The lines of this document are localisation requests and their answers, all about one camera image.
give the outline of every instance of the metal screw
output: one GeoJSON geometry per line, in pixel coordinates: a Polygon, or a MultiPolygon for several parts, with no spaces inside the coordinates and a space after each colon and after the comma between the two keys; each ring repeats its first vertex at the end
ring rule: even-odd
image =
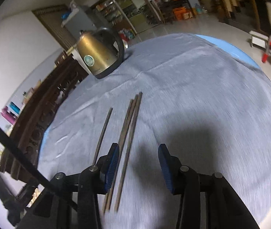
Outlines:
{"type": "Polygon", "coordinates": [[[220,172],[215,172],[215,173],[214,173],[214,176],[215,176],[216,178],[222,178],[222,177],[223,177],[223,175],[222,175],[220,172]]]}
{"type": "Polygon", "coordinates": [[[91,165],[91,166],[89,167],[89,170],[90,170],[90,171],[97,171],[97,170],[98,170],[98,167],[97,167],[96,165],[91,165]]]}
{"type": "Polygon", "coordinates": [[[56,179],[61,179],[61,178],[63,178],[64,177],[64,173],[63,172],[59,172],[59,173],[57,173],[56,175],[55,175],[55,178],[56,179]]]}
{"type": "Polygon", "coordinates": [[[189,168],[188,168],[187,166],[185,166],[185,165],[182,165],[182,166],[180,167],[180,170],[181,170],[182,172],[187,172],[187,171],[189,170],[189,168]]]}

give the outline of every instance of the kettle base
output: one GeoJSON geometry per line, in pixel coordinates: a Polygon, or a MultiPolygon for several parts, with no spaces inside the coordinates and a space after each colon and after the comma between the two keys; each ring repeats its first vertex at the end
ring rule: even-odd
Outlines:
{"type": "Polygon", "coordinates": [[[110,65],[106,70],[102,71],[99,74],[96,74],[95,77],[97,79],[102,79],[106,76],[108,76],[111,72],[113,72],[116,68],[118,68],[121,65],[121,61],[117,60],[112,65],[110,65]]]}

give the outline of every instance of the kettle handle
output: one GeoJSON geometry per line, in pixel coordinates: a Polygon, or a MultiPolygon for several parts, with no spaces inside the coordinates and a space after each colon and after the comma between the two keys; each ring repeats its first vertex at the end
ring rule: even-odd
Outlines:
{"type": "Polygon", "coordinates": [[[123,62],[124,53],[125,53],[123,40],[121,39],[117,31],[108,27],[100,27],[95,32],[93,32],[93,35],[101,34],[103,31],[108,32],[114,37],[116,43],[118,44],[118,61],[123,62]]]}

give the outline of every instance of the electric kettle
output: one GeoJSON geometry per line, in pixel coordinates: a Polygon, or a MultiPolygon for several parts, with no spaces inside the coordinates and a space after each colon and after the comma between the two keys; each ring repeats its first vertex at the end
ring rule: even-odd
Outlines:
{"type": "Polygon", "coordinates": [[[120,66],[124,59],[124,44],[118,33],[101,27],[95,32],[81,32],[77,50],[91,73],[102,79],[120,66]]]}

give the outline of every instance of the kettle logo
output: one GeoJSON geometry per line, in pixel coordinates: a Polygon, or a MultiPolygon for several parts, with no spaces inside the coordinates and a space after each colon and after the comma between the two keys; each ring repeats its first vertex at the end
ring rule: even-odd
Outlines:
{"type": "Polygon", "coordinates": [[[86,56],[84,56],[84,62],[86,63],[86,65],[91,67],[94,65],[94,58],[90,55],[86,55],[86,56]]]}

